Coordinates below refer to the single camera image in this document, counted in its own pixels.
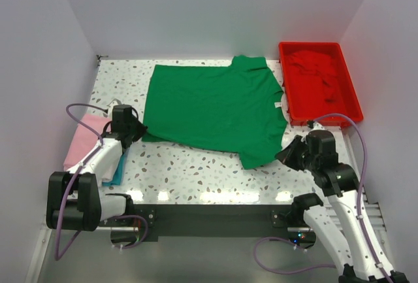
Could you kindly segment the green t shirt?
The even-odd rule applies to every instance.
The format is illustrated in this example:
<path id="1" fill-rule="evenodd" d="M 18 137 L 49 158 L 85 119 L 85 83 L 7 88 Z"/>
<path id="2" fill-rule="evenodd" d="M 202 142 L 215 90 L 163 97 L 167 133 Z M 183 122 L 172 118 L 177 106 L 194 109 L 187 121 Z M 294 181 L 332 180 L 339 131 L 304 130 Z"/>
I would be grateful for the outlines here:
<path id="1" fill-rule="evenodd" d="M 244 169 L 271 163 L 287 121 L 283 90 L 264 57 L 222 67 L 156 65 L 144 109 L 144 142 L 238 154 Z"/>

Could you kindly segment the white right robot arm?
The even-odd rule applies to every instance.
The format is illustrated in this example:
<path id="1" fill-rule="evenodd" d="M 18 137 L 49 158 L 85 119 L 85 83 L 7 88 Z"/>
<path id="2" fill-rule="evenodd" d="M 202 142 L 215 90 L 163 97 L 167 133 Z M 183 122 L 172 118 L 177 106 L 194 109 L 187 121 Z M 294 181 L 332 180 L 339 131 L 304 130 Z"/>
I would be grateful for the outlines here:
<path id="1" fill-rule="evenodd" d="M 355 170 L 339 160 L 333 134 L 312 130 L 297 135 L 276 159 L 296 171 L 308 171 L 334 210 L 339 224 L 327 216 L 316 193 L 294 198 L 290 217 L 314 230 L 332 258 L 339 282 L 407 282 L 385 255 L 367 215 Z"/>

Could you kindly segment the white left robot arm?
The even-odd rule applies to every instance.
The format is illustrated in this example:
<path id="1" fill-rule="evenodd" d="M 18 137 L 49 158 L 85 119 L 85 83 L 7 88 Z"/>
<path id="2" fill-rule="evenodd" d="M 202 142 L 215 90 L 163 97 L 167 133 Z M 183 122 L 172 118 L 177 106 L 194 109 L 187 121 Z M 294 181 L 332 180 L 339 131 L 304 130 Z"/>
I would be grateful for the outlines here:
<path id="1" fill-rule="evenodd" d="M 130 195 L 106 193 L 99 187 L 111 179 L 130 146 L 146 134 L 138 112 L 130 105 L 114 105 L 110 121 L 97 131 L 95 146 L 75 166 L 54 172 L 48 181 L 46 225 L 50 229 L 94 231 L 113 218 L 120 225 L 135 219 Z"/>

